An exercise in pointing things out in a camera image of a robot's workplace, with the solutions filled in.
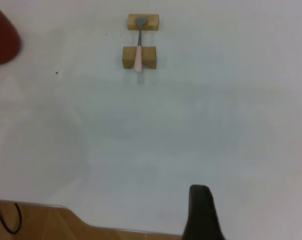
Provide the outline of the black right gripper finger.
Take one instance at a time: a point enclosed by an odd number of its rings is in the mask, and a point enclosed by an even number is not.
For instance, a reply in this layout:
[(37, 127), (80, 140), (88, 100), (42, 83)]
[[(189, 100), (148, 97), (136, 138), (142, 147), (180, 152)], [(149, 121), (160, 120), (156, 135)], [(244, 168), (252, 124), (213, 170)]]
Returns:
[(193, 184), (189, 189), (188, 219), (182, 239), (225, 240), (213, 195), (205, 185)]

